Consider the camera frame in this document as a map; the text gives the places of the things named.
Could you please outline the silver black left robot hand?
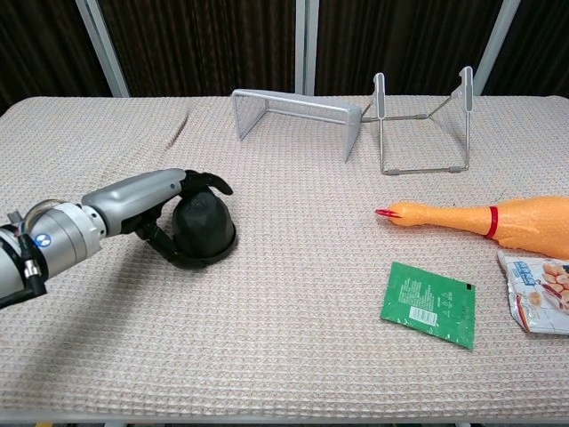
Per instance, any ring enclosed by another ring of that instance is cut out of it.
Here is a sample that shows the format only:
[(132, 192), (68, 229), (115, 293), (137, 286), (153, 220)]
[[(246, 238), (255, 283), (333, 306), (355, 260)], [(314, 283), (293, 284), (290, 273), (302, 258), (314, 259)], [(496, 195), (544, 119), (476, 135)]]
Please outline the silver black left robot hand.
[(199, 270), (225, 259), (237, 243), (227, 205), (212, 189), (233, 189), (213, 173), (169, 168), (142, 173), (81, 199), (101, 215), (107, 235), (135, 233), (166, 261)]

